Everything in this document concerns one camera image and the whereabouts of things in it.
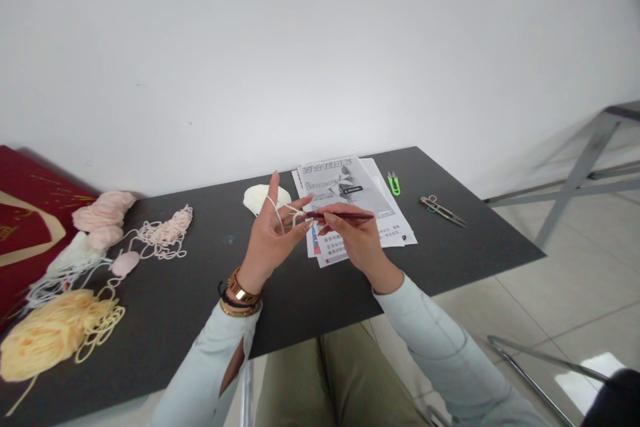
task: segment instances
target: pink yarn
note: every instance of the pink yarn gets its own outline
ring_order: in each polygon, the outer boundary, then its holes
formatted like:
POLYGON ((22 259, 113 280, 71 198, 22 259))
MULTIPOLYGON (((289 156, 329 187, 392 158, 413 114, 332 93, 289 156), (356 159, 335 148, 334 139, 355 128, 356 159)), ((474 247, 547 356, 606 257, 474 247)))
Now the pink yarn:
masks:
POLYGON ((127 211, 135 203, 135 197, 129 192, 112 190, 98 197, 96 203, 104 203, 117 207, 118 210, 127 211))
POLYGON ((135 197, 129 192, 105 192, 92 205, 73 212, 73 225, 84 232, 94 232, 110 226, 122 227, 125 212, 133 202, 135 197))
POLYGON ((140 262, 140 254, 137 252, 127 252, 119 256, 112 264, 111 271, 118 277, 126 277, 129 272, 140 262))
POLYGON ((73 225, 78 230, 93 232, 102 227, 123 225, 122 219, 125 214, 119 210, 113 210, 107 206, 100 206, 97 203, 89 207, 82 207, 73 212, 73 225))
POLYGON ((102 250, 117 244, 124 235, 118 226, 102 227, 87 236, 87 243, 92 248, 102 250))
POLYGON ((166 222, 147 222, 145 220, 138 230, 127 232, 127 236, 131 232, 136 233, 136 236, 129 242, 129 250, 131 250, 134 240, 141 240, 146 244, 140 252, 140 257, 143 259, 153 256, 162 260, 174 257, 182 258, 187 255, 187 251, 182 250, 182 241, 192 219, 193 208, 186 205, 166 222), (145 255, 148 247, 153 248, 153 252, 145 255))

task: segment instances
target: dark gray table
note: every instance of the dark gray table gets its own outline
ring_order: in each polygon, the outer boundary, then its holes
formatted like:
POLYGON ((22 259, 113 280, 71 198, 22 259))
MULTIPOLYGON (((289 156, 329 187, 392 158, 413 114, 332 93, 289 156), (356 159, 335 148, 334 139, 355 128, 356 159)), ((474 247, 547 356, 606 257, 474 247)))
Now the dark gray table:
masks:
MULTIPOLYGON (((429 295, 545 256, 417 147, 372 157, 381 172, 397 174, 397 202, 419 242, 385 251, 429 295), (469 228, 419 204, 421 196, 432 194, 469 228)), ((218 282, 244 258, 254 218, 242 204, 244 191, 268 182, 266 175, 138 201, 125 231, 144 220, 167 220, 187 203, 193 207, 183 245, 187 256, 143 260, 117 289, 127 313, 107 343, 80 365, 66 361, 40 375, 16 413, 0 424, 50 426, 164 389, 218 302, 218 282)), ((295 195, 289 172, 280 182, 295 195)), ((108 277, 95 274, 89 286, 97 290, 108 277)), ((304 242, 267 282, 263 299, 251 357, 382 313, 364 275, 349 261, 320 269, 316 259, 307 258, 304 242)), ((3 383, 0 412, 26 386, 3 383)))

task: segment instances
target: white wall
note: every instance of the white wall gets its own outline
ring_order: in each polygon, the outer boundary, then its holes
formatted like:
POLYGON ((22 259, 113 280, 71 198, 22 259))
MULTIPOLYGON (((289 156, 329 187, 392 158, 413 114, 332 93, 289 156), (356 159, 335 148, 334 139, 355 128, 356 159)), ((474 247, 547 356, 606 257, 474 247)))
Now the white wall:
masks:
POLYGON ((0 143, 99 189, 418 145, 485 197, 639 80, 640 0, 0 0, 0 143))

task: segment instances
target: light blue sleeve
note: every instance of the light blue sleeve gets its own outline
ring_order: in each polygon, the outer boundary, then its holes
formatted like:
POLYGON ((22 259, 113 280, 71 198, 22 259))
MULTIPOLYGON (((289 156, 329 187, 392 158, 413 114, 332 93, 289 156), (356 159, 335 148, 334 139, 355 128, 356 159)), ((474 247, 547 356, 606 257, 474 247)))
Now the light blue sleeve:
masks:
POLYGON ((548 426, 471 336, 408 276, 392 294, 374 296, 445 400, 454 425, 548 426))
POLYGON ((259 316, 258 312, 249 317, 231 317, 219 304, 215 306, 153 411, 149 427, 211 425, 229 362, 243 338, 245 355, 251 351, 259 316))

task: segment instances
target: black bracelet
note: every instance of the black bracelet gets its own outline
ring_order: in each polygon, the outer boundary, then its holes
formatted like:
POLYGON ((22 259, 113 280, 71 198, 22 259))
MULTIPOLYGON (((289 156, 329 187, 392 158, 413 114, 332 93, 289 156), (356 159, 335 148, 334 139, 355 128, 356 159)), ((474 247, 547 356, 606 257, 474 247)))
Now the black bracelet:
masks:
POLYGON ((220 283, 218 284, 218 294, 220 294, 220 297, 222 298, 222 301, 227 304, 228 306, 231 307, 235 307, 235 308, 252 308, 252 305, 247 305, 247 304, 239 304, 238 302, 234 302, 233 300, 231 300, 229 298, 229 296, 227 295, 227 289, 222 287, 222 284, 224 283, 223 280, 220 281, 220 283))

